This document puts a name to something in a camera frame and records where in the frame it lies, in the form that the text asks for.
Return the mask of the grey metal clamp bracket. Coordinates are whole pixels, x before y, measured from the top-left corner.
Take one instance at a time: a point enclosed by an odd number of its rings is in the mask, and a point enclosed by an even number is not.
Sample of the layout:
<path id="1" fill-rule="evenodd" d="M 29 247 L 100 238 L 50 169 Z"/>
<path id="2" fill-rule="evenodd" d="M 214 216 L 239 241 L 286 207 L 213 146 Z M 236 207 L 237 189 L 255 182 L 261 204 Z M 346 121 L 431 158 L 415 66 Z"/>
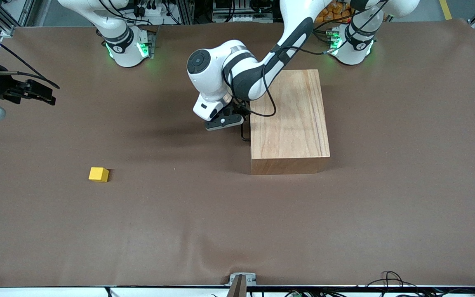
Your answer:
<path id="1" fill-rule="evenodd" d="M 227 286 L 231 286 L 232 283 L 236 278 L 239 277 L 239 275 L 243 276 L 243 281 L 245 282 L 246 286 L 257 286 L 257 279 L 256 279 L 256 273 L 250 273 L 250 272 L 237 272 L 237 273 L 232 273 L 229 276 L 228 284 Z"/>

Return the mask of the yellow cube block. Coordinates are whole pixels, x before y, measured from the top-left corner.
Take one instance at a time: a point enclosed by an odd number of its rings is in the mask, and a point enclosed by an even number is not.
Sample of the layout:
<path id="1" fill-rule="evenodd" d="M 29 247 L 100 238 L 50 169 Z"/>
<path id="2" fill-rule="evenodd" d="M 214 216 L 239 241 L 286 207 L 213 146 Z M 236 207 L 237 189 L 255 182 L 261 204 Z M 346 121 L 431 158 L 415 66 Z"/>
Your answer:
<path id="1" fill-rule="evenodd" d="M 109 170 L 105 167 L 91 167 L 88 179 L 94 182 L 106 183 L 109 180 Z"/>

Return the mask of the light wooden drawer cabinet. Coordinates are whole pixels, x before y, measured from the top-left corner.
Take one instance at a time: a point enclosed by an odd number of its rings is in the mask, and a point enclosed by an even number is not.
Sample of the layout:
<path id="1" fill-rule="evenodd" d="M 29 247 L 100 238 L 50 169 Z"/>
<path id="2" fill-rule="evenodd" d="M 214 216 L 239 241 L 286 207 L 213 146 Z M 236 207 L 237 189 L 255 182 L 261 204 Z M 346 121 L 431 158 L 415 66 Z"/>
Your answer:
<path id="1" fill-rule="evenodd" d="M 283 70 L 253 100 L 251 174 L 314 174 L 330 158 L 319 71 Z"/>

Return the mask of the orange packaged items pile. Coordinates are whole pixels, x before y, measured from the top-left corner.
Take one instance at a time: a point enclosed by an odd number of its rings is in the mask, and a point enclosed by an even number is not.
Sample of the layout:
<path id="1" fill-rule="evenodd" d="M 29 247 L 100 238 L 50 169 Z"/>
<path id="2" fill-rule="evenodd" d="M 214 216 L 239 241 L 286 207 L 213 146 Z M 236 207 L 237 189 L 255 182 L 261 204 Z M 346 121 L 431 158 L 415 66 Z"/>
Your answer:
<path id="1" fill-rule="evenodd" d="M 339 22 L 347 23 L 350 21 L 349 15 L 354 13 L 354 8 L 347 2 L 347 0 L 332 0 L 326 8 L 324 8 L 315 19 L 315 23 L 324 23 L 334 19 L 341 19 Z"/>

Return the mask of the metal base mounting bracket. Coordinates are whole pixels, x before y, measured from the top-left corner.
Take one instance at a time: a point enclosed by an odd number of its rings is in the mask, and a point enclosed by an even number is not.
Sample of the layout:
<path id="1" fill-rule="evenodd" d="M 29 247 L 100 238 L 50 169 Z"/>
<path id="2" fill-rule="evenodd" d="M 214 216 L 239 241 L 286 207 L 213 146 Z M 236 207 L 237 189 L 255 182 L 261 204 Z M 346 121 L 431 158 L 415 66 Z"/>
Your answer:
<path id="1" fill-rule="evenodd" d="M 159 30 L 161 29 L 160 25 L 139 25 L 138 28 L 141 28 L 145 32 L 147 32 L 147 41 L 146 43 L 148 48 L 148 58 L 153 59 L 156 49 L 157 43 L 157 36 L 159 34 Z"/>

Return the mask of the white power strip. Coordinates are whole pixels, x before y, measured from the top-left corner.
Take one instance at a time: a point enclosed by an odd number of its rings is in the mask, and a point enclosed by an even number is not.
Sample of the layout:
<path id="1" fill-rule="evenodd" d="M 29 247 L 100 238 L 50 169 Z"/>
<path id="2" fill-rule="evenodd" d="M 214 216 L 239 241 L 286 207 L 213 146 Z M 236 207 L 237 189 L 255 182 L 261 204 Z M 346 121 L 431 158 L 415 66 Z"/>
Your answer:
<path id="1" fill-rule="evenodd" d="M 161 12 L 162 6 L 156 1 L 140 2 L 133 11 L 135 17 L 158 17 Z"/>

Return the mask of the brown table cover sheet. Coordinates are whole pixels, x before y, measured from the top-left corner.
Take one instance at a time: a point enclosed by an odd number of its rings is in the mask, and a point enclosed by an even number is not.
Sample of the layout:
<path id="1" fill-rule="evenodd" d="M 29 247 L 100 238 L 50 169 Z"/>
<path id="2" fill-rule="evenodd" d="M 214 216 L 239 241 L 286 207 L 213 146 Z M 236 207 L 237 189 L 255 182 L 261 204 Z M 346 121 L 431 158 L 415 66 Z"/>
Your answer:
<path id="1" fill-rule="evenodd" d="M 385 23 L 358 66 L 317 69 L 331 158 L 252 176 L 238 127 L 208 132 L 186 62 L 279 23 L 163 26 L 155 58 L 117 66 L 94 28 L 19 28 L 5 45 L 58 83 L 57 102 L 0 101 L 0 286 L 475 285 L 475 30 Z M 109 170 L 106 183 L 88 179 Z"/>

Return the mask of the white vented device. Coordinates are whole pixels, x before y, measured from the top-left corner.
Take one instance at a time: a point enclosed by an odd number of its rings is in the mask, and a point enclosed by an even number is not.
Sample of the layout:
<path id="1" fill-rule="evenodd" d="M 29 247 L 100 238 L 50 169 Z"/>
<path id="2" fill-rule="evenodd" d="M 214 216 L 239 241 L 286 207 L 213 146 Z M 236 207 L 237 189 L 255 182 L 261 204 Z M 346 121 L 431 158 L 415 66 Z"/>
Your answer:
<path id="1" fill-rule="evenodd" d="M 229 15 L 215 14 L 212 17 L 212 22 L 223 23 L 228 19 Z M 272 14 L 234 14 L 228 22 L 258 22 L 258 23 L 273 23 Z"/>

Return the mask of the aluminium rack upright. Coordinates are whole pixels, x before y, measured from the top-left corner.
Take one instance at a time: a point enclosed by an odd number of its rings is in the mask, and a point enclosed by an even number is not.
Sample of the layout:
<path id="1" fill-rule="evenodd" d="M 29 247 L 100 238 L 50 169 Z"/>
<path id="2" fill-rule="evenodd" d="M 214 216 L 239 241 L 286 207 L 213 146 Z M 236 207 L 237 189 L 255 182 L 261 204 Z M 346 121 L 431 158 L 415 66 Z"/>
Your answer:
<path id="1" fill-rule="evenodd" d="M 195 0 L 177 0 L 181 24 L 192 25 L 194 23 Z"/>

